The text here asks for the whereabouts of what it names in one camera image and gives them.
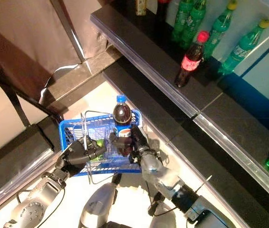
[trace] bottle label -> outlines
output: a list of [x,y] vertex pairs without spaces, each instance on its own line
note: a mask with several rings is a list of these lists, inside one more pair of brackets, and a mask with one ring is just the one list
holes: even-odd
[[176,16],[176,24],[185,25],[189,13],[190,12],[187,10],[187,4],[180,2],[179,11]]
[[220,42],[220,40],[222,39],[222,37],[224,36],[225,32],[219,32],[216,30],[212,30],[211,31],[211,35],[209,38],[209,41],[211,44],[218,44]]
[[191,61],[185,55],[184,59],[182,60],[182,68],[184,70],[187,70],[187,71],[193,71],[198,67],[200,61],[201,60],[199,60],[199,61]]
[[202,21],[202,20],[200,20],[200,19],[193,19],[192,16],[189,16],[189,17],[187,18],[186,23],[187,23],[187,25],[188,25],[188,27],[189,27],[189,30],[190,30],[191,32],[193,32],[193,31],[195,31],[195,30],[198,29],[198,27],[199,27],[201,21]]
[[115,126],[116,136],[118,137],[130,137],[131,136],[131,125],[126,126]]
[[235,57],[245,58],[250,53],[250,51],[250,49],[243,50],[239,45],[237,45],[233,50],[233,54]]

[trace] blue bottle cap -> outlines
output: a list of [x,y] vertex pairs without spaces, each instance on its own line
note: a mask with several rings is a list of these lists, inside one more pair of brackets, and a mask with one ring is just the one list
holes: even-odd
[[118,102],[118,103],[125,103],[126,102],[126,96],[125,95],[118,95],[118,96],[116,96],[116,101]]

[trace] brown curtain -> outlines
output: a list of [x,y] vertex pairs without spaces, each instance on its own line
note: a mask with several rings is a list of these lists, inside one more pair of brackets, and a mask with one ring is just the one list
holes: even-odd
[[39,100],[56,69],[80,63],[49,0],[0,0],[0,71]]
[[105,51],[107,39],[90,21],[90,14],[112,0],[64,0],[73,27],[84,51],[85,58]]

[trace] pepsi bottle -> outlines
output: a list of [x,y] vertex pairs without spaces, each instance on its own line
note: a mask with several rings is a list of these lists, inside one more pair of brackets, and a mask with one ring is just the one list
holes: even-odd
[[125,103],[126,96],[116,97],[117,105],[114,108],[113,118],[115,120],[116,135],[118,137],[130,137],[131,135],[131,110]]

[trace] yellow bottle cap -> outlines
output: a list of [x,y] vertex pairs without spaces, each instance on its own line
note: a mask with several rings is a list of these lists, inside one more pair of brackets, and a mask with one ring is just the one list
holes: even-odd
[[226,8],[229,10],[235,10],[237,8],[237,4],[236,0],[231,0]]
[[269,26],[269,19],[262,19],[259,22],[259,27],[262,29],[266,29]]

